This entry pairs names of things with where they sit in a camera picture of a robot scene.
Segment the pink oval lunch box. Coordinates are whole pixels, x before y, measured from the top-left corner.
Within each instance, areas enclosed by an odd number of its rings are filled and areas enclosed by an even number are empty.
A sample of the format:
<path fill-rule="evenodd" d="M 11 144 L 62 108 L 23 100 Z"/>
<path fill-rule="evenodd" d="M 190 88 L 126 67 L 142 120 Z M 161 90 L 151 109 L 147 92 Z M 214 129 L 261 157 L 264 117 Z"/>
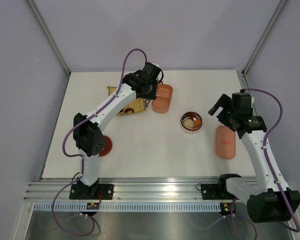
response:
<path fill-rule="evenodd" d="M 173 87 L 169 84 L 160 84 L 157 88 L 156 99 L 152 101 L 151 107 L 155 113 L 165 114 L 170 109 Z"/>

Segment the round white rice ball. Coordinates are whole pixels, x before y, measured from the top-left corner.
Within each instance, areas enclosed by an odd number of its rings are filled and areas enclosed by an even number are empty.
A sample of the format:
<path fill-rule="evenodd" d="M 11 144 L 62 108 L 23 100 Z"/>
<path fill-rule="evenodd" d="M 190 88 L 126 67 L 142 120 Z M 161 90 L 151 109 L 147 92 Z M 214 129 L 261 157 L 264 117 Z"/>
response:
<path fill-rule="evenodd" d="M 183 125 L 188 128 L 188 129 L 193 129 L 194 128 L 194 121 L 190 118 L 186 119 L 184 122 L 183 122 Z"/>

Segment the round metal bowl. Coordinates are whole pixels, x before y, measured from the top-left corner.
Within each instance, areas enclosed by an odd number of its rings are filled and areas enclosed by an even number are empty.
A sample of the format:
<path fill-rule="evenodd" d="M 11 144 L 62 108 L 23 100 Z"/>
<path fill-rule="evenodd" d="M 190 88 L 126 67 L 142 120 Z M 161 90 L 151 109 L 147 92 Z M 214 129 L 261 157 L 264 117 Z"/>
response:
<path fill-rule="evenodd" d="M 196 134 L 204 125 L 202 117 L 194 111 L 184 113 L 179 120 L 180 128 L 186 134 Z"/>

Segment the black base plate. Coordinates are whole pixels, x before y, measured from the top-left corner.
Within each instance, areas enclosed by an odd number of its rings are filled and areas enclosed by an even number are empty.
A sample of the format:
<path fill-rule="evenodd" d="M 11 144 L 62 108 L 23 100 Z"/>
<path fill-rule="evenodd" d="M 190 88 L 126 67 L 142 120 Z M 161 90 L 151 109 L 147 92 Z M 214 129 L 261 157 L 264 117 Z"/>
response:
<path fill-rule="evenodd" d="M 246 198 L 248 190 L 237 184 L 227 188 L 226 183 L 197 183 L 195 189 L 200 191 L 203 200 L 233 200 L 235 197 Z"/>
<path fill-rule="evenodd" d="M 73 184 L 70 189 L 70 200 L 112 200 L 114 195 L 113 184 L 98 184 L 84 189 L 83 186 Z"/>

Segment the orange fried food piece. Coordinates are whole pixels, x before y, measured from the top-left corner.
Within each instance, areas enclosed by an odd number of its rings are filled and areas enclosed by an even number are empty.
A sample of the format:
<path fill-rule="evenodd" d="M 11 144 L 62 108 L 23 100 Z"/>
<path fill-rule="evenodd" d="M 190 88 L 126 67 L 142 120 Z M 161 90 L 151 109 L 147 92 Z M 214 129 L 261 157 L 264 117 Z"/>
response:
<path fill-rule="evenodd" d="M 202 124 L 202 120 L 201 119 L 196 119 L 194 121 L 194 125 L 193 125 L 193 128 L 196 129 L 196 128 L 199 128 Z"/>

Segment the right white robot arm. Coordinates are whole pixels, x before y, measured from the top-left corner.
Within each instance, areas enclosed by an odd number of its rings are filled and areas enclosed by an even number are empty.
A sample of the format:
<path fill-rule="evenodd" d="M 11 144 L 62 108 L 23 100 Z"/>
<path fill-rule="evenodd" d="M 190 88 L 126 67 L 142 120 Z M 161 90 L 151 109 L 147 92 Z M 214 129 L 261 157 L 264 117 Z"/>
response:
<path fill-rule="evenodd" d="M 221 108 L 217 119 L 237 133 L 245 146 L 257 179 L 257 188 L 234 173 L 220 175 L 217 193 L 222 198 L 231 195 L 242 201 L 254 223 L 284 223 L 293 220 L 300 205 L 300 193 L 291 190 L 283 177 L 269 143 L 271 129 L 261 116 L 253 114 L 252 96 L 241 89 L 232 96 L 222 94 L 208 111 L 213 116 Z"/>

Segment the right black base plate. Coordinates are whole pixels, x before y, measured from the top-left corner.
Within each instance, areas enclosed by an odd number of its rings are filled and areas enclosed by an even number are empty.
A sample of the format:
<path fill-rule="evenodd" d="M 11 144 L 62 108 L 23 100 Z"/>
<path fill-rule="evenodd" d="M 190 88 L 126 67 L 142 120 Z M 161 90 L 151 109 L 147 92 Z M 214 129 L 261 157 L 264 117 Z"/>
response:
<path fill-rule="evenodd" d="M 237 184 L 227 188 L 226 183 L 197 183 L 195 189 L 200 191 L 203 200 L 233 200 L 235 197 L 246 198 L 248 190 Z"/>

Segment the yellow bamboo mat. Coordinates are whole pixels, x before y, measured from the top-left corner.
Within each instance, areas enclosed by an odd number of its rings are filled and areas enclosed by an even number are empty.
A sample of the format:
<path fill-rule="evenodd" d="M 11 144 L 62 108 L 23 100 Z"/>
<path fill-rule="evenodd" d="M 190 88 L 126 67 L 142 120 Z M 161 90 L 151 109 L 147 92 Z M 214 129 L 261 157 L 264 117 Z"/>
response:
<path fill-rule="evenodd" d="M 129 85 L 124 83 L 119 92 L 117 92 L 117 87 L 108 86 L 107 88 L 109 97 L 106 103 L 113 97 L 114 99 L 105 107 L 104 113 L 116 112 L 117 116 L 129 116 L 143 113 L 147 109 L 146 101 L 143 98 L 137 98 L 136 91 L 132 90 Z"/>

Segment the pink lunch box lid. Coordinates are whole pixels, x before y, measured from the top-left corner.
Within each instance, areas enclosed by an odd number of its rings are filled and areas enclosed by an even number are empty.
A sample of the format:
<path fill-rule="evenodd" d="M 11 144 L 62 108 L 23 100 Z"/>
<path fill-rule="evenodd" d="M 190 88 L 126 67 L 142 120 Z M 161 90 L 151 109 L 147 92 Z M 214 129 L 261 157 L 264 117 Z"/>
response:
<path fill-rule="evenodd" d="M 235 132 L 226 126 L 218 126 L 215 131 L 215 153 L 221 159 L 231 160 L 236 155 Z"/>

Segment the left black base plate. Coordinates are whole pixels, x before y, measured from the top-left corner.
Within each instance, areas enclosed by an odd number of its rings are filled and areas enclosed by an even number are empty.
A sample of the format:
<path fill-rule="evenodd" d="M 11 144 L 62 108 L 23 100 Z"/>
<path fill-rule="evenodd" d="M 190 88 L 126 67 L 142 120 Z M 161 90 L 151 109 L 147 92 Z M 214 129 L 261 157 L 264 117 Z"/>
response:
<path fill-rule="evenodd" d="M 70 189 L 70 200 L 112 200 L 114 195 L 113 184 L 98 184 L 84 189 L 83 186 L 73 184 Z"/>

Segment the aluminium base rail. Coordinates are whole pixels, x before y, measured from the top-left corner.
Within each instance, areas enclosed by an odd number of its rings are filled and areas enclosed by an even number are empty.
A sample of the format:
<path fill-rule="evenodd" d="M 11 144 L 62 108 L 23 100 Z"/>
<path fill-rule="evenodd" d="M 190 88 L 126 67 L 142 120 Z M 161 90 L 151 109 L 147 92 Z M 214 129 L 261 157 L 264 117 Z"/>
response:
<path fill-rule="evenodd" d="M 202 202 L 199 184 L 216 184 L 219 177 L 132 177 L 100 178 L 101 184 L 112 184 L 111 202 Z M 71 178 L 43 178 L 29 182 L 25 202 L 51 202 Z"/>

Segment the red round bowl lid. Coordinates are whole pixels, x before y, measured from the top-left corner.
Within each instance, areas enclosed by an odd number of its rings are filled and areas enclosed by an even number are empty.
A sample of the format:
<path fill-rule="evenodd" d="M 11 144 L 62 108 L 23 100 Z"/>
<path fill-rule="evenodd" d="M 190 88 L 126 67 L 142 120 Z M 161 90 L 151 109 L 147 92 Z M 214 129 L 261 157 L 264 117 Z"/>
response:
<path fill-rule="evenodd" d="M 99 157 L 104 157 L 104 156 L 108 155 L 111 152 L 112 148 L 113 148 L 112 140 L 106 135 L 104 135 L 104 139 L 105 139 L 105 147 L 99 153 L 99 155 L 98 155 Z"/>

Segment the right aluminium frame post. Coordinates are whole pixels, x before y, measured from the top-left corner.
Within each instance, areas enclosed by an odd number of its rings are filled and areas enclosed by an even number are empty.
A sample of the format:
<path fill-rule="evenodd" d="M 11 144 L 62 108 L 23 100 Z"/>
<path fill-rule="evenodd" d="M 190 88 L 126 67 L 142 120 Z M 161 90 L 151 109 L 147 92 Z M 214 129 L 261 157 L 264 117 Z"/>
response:
<path fill-rule="evenodd" d="M 245 64 L 243 70 L 242 70 L 242 75 L 244 77 L 247 76 L 248 72 L 252 68 L 253 64 L 257 60 L 259 54 L 261 53 L 263 47 L 265 46 L 268 38 L 271 36 L 272 31 L 274 30 L 279 18 L 283 14 L 286 6 L 288 5 L 290 1 L 289 0 L 280 0 L 273 11 L 265 29 L 263 30 L 256 46 L 254 47 L 247 63 Z"/>

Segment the curved red sausage piece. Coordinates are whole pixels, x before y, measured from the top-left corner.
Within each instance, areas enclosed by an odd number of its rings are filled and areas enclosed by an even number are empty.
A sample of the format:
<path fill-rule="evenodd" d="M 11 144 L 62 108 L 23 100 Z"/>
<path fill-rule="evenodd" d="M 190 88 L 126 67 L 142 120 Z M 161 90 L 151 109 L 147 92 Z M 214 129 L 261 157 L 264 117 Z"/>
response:
<path fill-rule="evenodd" d="M 126 108 L 126 109 L 123 111 L 124 114 L 127 114 L 127 113 L 129 113 L 129 112 L 131 112 L 131 113 L 133 114 L 133 113 L 134 113 L 134 109 L 128 107 L 128 108 Z"/>

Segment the aluminium frame post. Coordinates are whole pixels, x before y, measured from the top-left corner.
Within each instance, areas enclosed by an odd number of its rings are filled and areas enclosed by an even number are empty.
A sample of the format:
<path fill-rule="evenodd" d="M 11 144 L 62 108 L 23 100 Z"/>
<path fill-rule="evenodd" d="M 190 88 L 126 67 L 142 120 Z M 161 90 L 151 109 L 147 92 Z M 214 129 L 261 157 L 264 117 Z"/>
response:
<path fill-rule="evenodd" d="M 57 61 L 59 62 L 60 66 L 62 67 L 64 73 L 69 78 L 71 75 L 71 71 L 70 71 L 62 53 L 60 52 L 52 34 L 51 34 L 51 31 L 49 30 L 48 25 L 46 24 L 46 21 L 42 15 L 41 11 L 39 10 L 39 7 L 36 4 L 36 1 L 35 0 L 25 0 L 25 3 L 28 5 L 30 12 L 33 14 L 34 19 L 36 20 L 40 30 L 42 31 L 45 39 L 47 40 L 47 43 L 48 43 L 50 49 L 54 53 Z"/>
<path fill-rule="evenodd" d="M 265 29 L 263 30 L 256 46 L 254 47 L 247 63 L 245 64 L 243 70 L 242 70 L 242 75 L 244 77 L 247 76 L 248 72 L 252 68 L 253 64 L 257 60 L 259 54 L 261 53 L 263 47 L 265 46 L 268 38 L 271 36 L 272 31 L 274 30 L 279 18 L 283 14 L 286 6 L 288 5 L 290 1 L 289 0 L 280 0 L 273 11 Z"/>

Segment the left aluminium frame post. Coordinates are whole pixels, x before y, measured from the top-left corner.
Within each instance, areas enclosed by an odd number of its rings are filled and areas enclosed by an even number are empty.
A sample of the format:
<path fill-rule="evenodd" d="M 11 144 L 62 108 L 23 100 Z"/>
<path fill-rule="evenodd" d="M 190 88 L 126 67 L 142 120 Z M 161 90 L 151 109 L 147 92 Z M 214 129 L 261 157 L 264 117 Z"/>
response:
<path fill-rule="evenodd" d="M 35 0 L 25 0 L 25 3 L 28 5 L 30 12 L 33 14 L 34 19 L 36 20 L 40 30 L 42 31 L 45 39 L 47 40 L 47 43 L 48 43 L 50 49 L 54 53 L 57 61 L 59 62 L 60 66 L 62 67 L 64 73 L 69 78 L 71 75 L 71 71 L 70 71 L 62 53 L 60 52 L 52 34 L 51 34 L 51 31 L 49 30 L 48 25 L 46 24 L 46 21 L 42 15 L 41 11 L 39 10 L 39 7 L 36 4 L 36 1 Z"/>

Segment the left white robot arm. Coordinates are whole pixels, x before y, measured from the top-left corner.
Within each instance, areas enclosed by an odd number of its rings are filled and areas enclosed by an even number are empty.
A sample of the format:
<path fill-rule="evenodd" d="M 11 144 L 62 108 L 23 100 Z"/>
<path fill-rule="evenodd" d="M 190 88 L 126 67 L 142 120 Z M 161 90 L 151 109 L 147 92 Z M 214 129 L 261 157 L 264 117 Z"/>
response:
<path fill-rule="evenodd" d="M 136 99 L 155 100 L 164 73 L 157 65 L 146 62 L 143 69 L 121 76 L 117 89 L 97 108 L 74 119 L 73 139 L 81 155 L 80 174 L 71 185 L 70 199 L 92 200 L 103 195 L 99 186 L 97 156 L 109 145 L 103 135 L 108 123 Z"/>

